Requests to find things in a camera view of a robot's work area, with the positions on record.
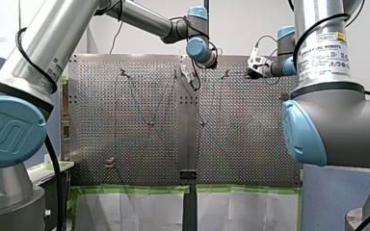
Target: metal frame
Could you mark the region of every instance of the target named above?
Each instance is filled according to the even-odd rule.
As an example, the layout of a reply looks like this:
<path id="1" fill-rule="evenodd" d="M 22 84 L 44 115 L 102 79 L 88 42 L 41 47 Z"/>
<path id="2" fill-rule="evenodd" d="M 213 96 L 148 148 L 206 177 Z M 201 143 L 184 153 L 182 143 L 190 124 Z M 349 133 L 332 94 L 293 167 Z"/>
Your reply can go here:
<path id="1" fill-rule="evenodd" d="M 131 91 L 131 94 L 138 93 L 137 96 L 141 97 L 138 100 L 141 100 L 141 101 L 144 101 L 143 96 L 147 99 L 149 97 L 154 97 L 154 99 L 157 98 L 161 94 L 162 92 L 161 87 L 164 87 L 163 84 L 165 84 L 165 82 L 161 85 L 156 85 L 156 83 L 153 81 L 163 82 L 162 80 L 165 80 L 165 79 L 162 79 L 162 78 L 164 78 L 165 76 L 159 76 L 158 74 L 155 74 L 155 72 L 158 71 L 158 69 L 155 69 L 155 68 L 158 68 L 158 64 L 161 64 L 163 66 L 172 66 L 172 77 L 173 77 L 174 74 L 177 74 L 177 69 L 173 65 L 169 65 L 169 64 L 177 65 L 179 63 L 179 57 L 159 56 L 159 55 L 75 55 L 72 58 L 73 59 L 71 60 L 70 75 L 69 75 L 70 76 L 69 77 L 69 83 L 70 83 L 69 95 L 71 96 L 71 102 L 72 102 L 70 104 L 70 158 L 72 158 L 72 160 L 77 162 L 76 170 L 75 170 L 75 173 L 73 174 L 74 184 L 76 184 L 77 182 L 77 184 L 85 184 L 85 185 L 96 185 L 96 184 L 102 184 L 102 183 L 130 184 L 130 185 L 154 185 L 154 186 L 177 185 L 179 182 L 178 160 L 177 160 L 178 159 L 178 156 L 177 156 L 178 144 L 176 143 L 178 135 L 176 134 L 177 132 L 174 132 L 174 134 L 172 133 L 173 131 L 177 130 L 177 126 L 178 126 L 178 123 L 177 123 L 178 116 L 177 116 L 177 111 L 175 109 L 177 107 L 176 100 L 175 100 L 176 93 L 173 93 L 172 96 L 170 96 L 170 99 L 172 100 L 172 103 L 173 103 L 173 105 L 170 108 L 166 107 L 167 105 L 161 106 L 161 110 L 159 111 L 159 114 L 162 114 L 164 112 L 164 117 L 161 118 L 164 121 L 161 121 L 161 124 L 158 121 L 158 124 L 155 123 L 155 125 L 149 125 L 149 124 L 144 125 L 144 124 L 141 124 L 140 122 L 141 117 L 143 117 L 143 114 L 141 113 L 141 111 L 143 111 L 146 117 L 146 114 L 151 113 L 151 108 L 153 112 L 156 106 L 155 104 L 149 103 L 149 102 L 146 105 L 141 105 L 142 102 L 139 102 L 140 106 L 138 107 L 141 108 L 139 109 L 141 116 L 139 116 L 138 114 L 135 115 L 136 112 L 133 112 L 133 111 L 136 111 L 136 109 L 134 108 L 130 109 L 131 106 L 129 105 L 130 102 L 133 103 L 132 102 L 133 99 L 132 98 L 129 99 L 129 97 L 131 97 L 129 92 L 132 89 L 130 90 L 128 89 L 130 87 L 129 82 L 133 84 L 134 82 L 137 83 L 138 81 L 137 83 L 139 84 L 137 86 L 138 89 L 134 89 L 133 90 L 134 92 Z M 84 98 L 79 98 L 78 67 L 80 63 L 82 63 L 81 68 L 83 71 L 87 70 L 85 69 L 87 67 L 84 67 L 84 65 L 90 65 L 92 63 L 103 64 L 104 65 L 103 69 L 98 68 L 96 70 L 97 71 L 96 73 L 99 75 L 102 75 L 102 77 L 112 76 L 113 74 L 118 76 L 119 71 L 116 68 L 119 68 L 119 67 L 117 67 L 117 65 L 121 65 L 122 68 L 127 68 L 127 73 L 126 73 L 127 75 L 133 75 L 132 76 L 133 78 L 131 78 L 130 81 L 126 80 L 124 83 L 123 80 L 121 80 L 122 79 L 121 77 L 119 81 L 122 81 L 122 82 L 116 83 L 117 85 L 125 85 L 125 89 L 121 87 L 121 92 L 124 91 L 126 93 L 126 98 L 122 99 L 122 101 L 119 102 L 119 107 L 129 108 L 128 109 L 129 111 L 126 111 L 126 112 L 124 111 L 120 113 L 119 111 L 118 115 L 122 117 L 130 117 L 127 123 L 124 122 L 125 125 L 124 124 L 121 125 L 123 128 L 121 128 L 122 130 L 119 130 L 119 132 L 122 132 L 124 134 L 131 133 L 132 138 L 131 137 L 125 138 L 125 140 L 122 140 L 122 142 L 132 140 L 132 143 L 130 142 L 129 144 L 127 144 L 126 142 L 126 146 L 130 146 L 130 147 L 127 147 L 128 150 L 125 149 L 126 154 L 124 156 L 122 155 L 124 150 L 121 151 L 119 148 L 113 149 L 112 147 L 108 147 L 108 148 L 100 147 L 100 149 L 102 149 L 104 153 L 101 153 L 100 155 L 98 155 L 97 153 L 97 156 L 95 157 L 94 156 L 88 157 L 89 162 L 91 162 L 93 165 L 100 165 L 100 166 L 90 167 L 90 169 L 85 168 L 86 176 L 89 173 L 92 173 L 97 178 L 94 177 L 93 180 L 85 179 L 84 181 L 80 181 L 77 178 L 79 176 L 78 172 L 80 170 L 79 163 L 83 163 L 83 162 L 80 162 L 81 160 L 79 159 L 81 158 L 81 156 L 79 155 L 83 153 L 84 150 L 82 149 L 81 143 L 77 139 L 75 139 L 75 138 L 78 138 L 79 136 L 78 129 L 79 129 L 79 126 L 81 125 L 81 124 L 77 124 L 78 122 L 77 118 L 80 115 L 76 114 L 76 112 L 78 112 L 79 106 L 81 106 L 80 103 L 85 100 Z M 135 64 L 142 65 L 141 67 L 139 67 L 138 71 L 136 69 Z M 113 68 L 113 71 L 114 71 L 113 73 L 111 72 L 106 73 L 103 71 L 104 69 L 110 69 L 110 68 Z M 170 67 L 165 68 L 164 71 L 165 73 L 171 72 Z M 153 77 L 146 76 L 147 73 L 153 73 Z M 142 79 L 143 77 L 144 79 L 152 78 L 152 80 L 149 79 L 147 82 L 141 82 L 143 81 Z M 176 85 L 177 85 L 176 82 L 172 82 L 173 91 L 177 91 Z M 118 103 L 113 103 L 113 102 L 116 102 L 113 96 L 109 96 L 109 97 L 104 96 L 104 95 L 107 96 L 107 94 L 110 94 L 110 91 L 107 89 L 109 87 L 107 86 L 104 87 L 104 83 L 103 83 L 103 88 L 105 89 L 99 89 L 99 90 L 104 90 L 106 92 L 98 96 L 100 97 L 99 100 L 105 101 L 106 104 L 109 103 L 108 105 L 106 105 L 107 107 L 114 107 L 113 104 L 115 104 L 115 107 L 117 109 Z M 147 120 L 147 122 L 151 122 L 152 118 L 151 117 L 146 118 L 145 120 Z M 104 118 L 103 119 L 100 118 L 99 122 L 101 121 L 108 122 Z M 110 128 L 107 128 L 107 126 L 108 125 L 102 125 L 101 129 L 106 129 L 106 130 L 110 129 Z M 110 134 L 110 131 L 108 132 L 109 133 L 107 134 L 109 135 L 105 135 L 105 136 L 106 137 L 112 136 L 112 134 Z M 121 155 L 119 154 L 117 155 L 116 153 L 113 154 L 113 152 L 115 152 L 114 150 L 121 153 Z M 156 165 L 159 166 L 159 170 L 150 168 L 151 166 L 155 167 Z"/>
<path id="2" fill-rule="evenodd" d="M 280 132 L 280 124 L 278 124 L 278 112 L 280 112 L 280 109 L 275 108 L 278 102 L 281 107 L 282 100 L 280 98 L 297 85 L 294 79 L 291 79 L 293 77 L 281 79 L 280 84 L 277 86 L 268 86 L 265 84 L 264 80 L 244 80 L 242 77 L 243 74 L 239 72 L 244 71 L 247 58 L 248 57 L 243 56 L 220 57 L 220 64 L 217 70 L 208 70 L 207 73 L 200 74 L 202 89 L 199 92 L 194 92 L 186 83 L 185 78 L 179 75 L 179 67 L 173 70 L 177 73 L 177 95 L 174 97 L 177 99 L 177 181 L 166 182 L 164 184 L 232 183 L 265 185 L 271 187 L 301 186 L 300 170 L 302 169 L 302 165 L 292 161 L 286 154 L 282 141 L 282 134 Z M 72 139 L 78 136 L 78 124 L 76 124 L 75 118 L 78 117 L 76 112 L 80 99 L 75 97 L 78 92 L 76 87 L 78 87 L 79 74 L 76 68 L 81 62 L 85 64 L 100 63 L 106 65 L 120 62 L 126 64 L 132 62 L 174 62 L 178 63 L 178 66 L 180 62 L 183 62 L 190 70 L 192 69 L 190 60 L 184 57 L 180 60 L 177 56 L 78 55 L 72 57 L 69 77 L 69 95 L 71 96 L 70 101 L 72 102 L 70 104 L 70 156 L 74 157 L 78 156 L 78 153 L 81 153 L 81 143 L 79 143 L 77 139 Z M 223 103 L 224 112 L 234 114 L 234 110 L 230 110 L 229 108 L 234 107 L 239 115 L 232 116 L 237 119 L 242 119 L 240 120 L 242 123 L 239 124 L 239 126 L 244 126 L 243 119 L 247 119 L 249 121 L 254 121 L 254 124 L 258 127 L 255 125 L 251 127 L 251 124 L 248 124 L 244 126 L 244 129 L 240 127 L 238 130 L 236 127 L 231 130 L 229 129 L 230 127 L 226 127 L 226 123 L 215 123 L 214 127 L 209 124 L 211 119 L 215 119 L 212 116 L 218 115 L 218 111 L 215 111 L 218 109 L 217 103 L 214 102 L 215 105 L 211 105 L 211 101 L 217 99 L 212 100 L 212 98 L 209 98 L 212 93 L 212 80 L 209 78 L 224 74 L 221 73 L 221 71 L 227 67 L 231 69 L 230 72 L 233 71 L 238 73 L 230 73 L 231 78 L 234 79 L 224 79 L 224 83 L 227 85 L 226 92 L 221 96 L 226 97 L 226 102 Z M 226 130 L 224 133 L 221 127 L 227 128 L 229 131 Z M 211 148 L 205 146 L 207 145 L 206 141 L 209 141 L 211 137 L 215 136 L 219 136 L 222 140 L 230 136 L 229 138 L 233 139 L 232 143 L 235 144 L 232 145 L 232 148 L 235 149 L 229 149 L 232 143 L 225 141 L 221 146 L 226 147 L 227 150 L 220 150 L 219 152 L 207 150 L 211 156 L 208 156 L 208 159 L 206 159 L 206 148 Z M 279 140 L 273 141 L 274 136 L 278 136 Z M 250 152 L 255 155 L 239 155 L 240 153 Z M 226 161 L 230 162 L 233 167 L 223 170 L 221 167 L 223 167 L 223 163 Z M 101 171 L 101 174 L 110 174 L 110 171 Z M 101 183 L 116 184 L 117 182 L 106 180 L 106 182 Z M 154 185 L 150 182 L 140 181 L 124 183 Z"/>
<path id="3" fill-rule="evenodd" d="M 266 81 L 277 78 L 243 79 L 248 58 L 222 56 L 215 70 L 202 74 L 200 114 L 206 124 L 199 127 L 198 183 L 300 187 L 303 166 L 287 155 L 279 119 L 283 95 L 297 78 L 282 77 L 273 86 Z M 225 70 L 229 76 L 219 80 Z"/>

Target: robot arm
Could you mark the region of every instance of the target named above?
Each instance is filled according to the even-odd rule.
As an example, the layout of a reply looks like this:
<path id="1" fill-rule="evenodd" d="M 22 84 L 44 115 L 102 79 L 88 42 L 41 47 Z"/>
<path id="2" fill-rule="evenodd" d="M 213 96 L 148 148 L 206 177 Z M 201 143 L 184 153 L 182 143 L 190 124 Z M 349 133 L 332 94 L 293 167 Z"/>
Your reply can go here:
<path id="1" fill-rule="evenodd" d="M 271 60 L 271 57 L 257 55 L 259 52 L 259 40 L 251 51 L 245 78 L 260 79 L 295 75 L 296 68 L 293 64 L 294 35 L 294 26 L 286 26 L 278 30 L 276 60 Z"/>
<path id="2" fill-rule="evenodd" d="M 169 20 L 134 1 L 125 0 L 107 14 L 160 37 L 164 43 L 187 39 L 186 51 L 191 59 L 206 68 L 217 65 L 216 53 L 209 48 L 208 18 L 204 7 L 192 7 L 187 16 Z"/>
<path id="3" fill-rule="evenodd" d="M 24 210 L 33 211 L 29 215 L 35 217 L 28 218 L 33 222 L 14 222 L 10 230 L 44 228 L 44 191 L 32 186 L 23 162 L 45 142 L 46 120 L 53 110 L 49 96 L 56 91 L 56 83 L 95 13 L 113 6 L 108 15 L 165 43 L 187 39 L 187 53 L 195 62 L 206 68 L 216 66 L 216 53 L 209 48 L 205 8 L 194 7 L 187 17 L 169 20 L 131 0 L 120 1 L 111 5 L 109 0 L 46 0 L 25 34 L 19 31 L 17 45 L 21 49 L 15 49 L 0 70 L 0 228 L 7 229 L 1 215 L 15 220 Z"/>

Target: warning label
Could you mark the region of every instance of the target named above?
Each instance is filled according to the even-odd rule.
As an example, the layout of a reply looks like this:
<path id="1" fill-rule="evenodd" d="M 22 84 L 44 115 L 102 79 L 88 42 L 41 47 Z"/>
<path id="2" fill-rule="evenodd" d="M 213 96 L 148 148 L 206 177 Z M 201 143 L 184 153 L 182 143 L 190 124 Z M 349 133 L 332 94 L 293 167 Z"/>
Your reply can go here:
<path id="1" fill-rule="evenodd" d="M 54 58 L 47 68 L 47 74 L 49 74 L 49 76 L 52 77 L 55 82 L 57 82 L 62 75 L 65 66 L 65 63 L 57 58 Z"/>
<path id="2" fill-rule="evenodd" d="M 343 40 L 324 40 L 315 45 L 307 46 L 299 52 L 298 70 L 300 81 L 315 79 L 323 75 L 350 75 L 350 60 L 347 43 Z"/>
<path id="3" fill-rule="evenodd" d="M 325 40 L 340 40 L 347 42 L 347 37 L 339 32 L 336 33 L 324 33 L 317 35 L 317 42 L 323 42 Z"/>

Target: pegboard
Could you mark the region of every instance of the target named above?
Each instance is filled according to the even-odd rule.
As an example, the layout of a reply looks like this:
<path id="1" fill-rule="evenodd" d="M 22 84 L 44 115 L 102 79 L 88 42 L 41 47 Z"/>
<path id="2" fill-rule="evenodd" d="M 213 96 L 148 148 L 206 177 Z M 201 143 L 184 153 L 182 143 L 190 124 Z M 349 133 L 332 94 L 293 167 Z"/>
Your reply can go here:
<path id="1" fill-rule="evenodd" d="M 299 187 L 280 118 L 297 79 L 246 80 L 247 58 L 220 57 L 197 94 L 177 56 L 72 57 L 72 184 L 178 185 L 181 170 L 196 168 L 194 183 Z"/>
<path id="2" fill-rule="evenodd" d="M 202 74 L 198 182 L 300 186 L 301 165 L 287 154 L 281 127 L 283 96 L 296 77 L 244 79 L 249 57 L 221 57 Z"/>
<path id="3" fill-rule="evenodd" d="M 178 183 L 178 60 L 177 56 L 72 57 L 73 185 Z"/>

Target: robot end effector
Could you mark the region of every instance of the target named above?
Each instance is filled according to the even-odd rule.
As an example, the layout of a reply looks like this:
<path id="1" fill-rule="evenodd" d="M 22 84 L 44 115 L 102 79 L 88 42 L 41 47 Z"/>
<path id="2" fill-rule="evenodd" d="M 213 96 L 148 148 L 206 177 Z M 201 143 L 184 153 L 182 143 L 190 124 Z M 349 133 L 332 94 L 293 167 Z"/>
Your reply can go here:
<path id="1" fill-rule="evenodd" d="M 186 52 L 195 62 L 206 68 L 216 68 L 218 65 L 217 53 L 209 48 L 208 14 L 204 7 L 192 7 L 188 16 L 172 19 L 170 33 L 162 38 L 164 43 L 174 43 L 179 40 L 188 40 Z"/>
<path id="2" fill-rule="evenodd" d="M 277 58 L 275 60 L 271 57 L 257 56 L 259 42 L 267 36 L 260 38 L 251 51 L 245 78 L 260 79 L 295 75 L 296 68 L 293 63 L 293 51 L 295 48 L 294 36 L 294 26 L 286 26 L 278 30 Z"/>

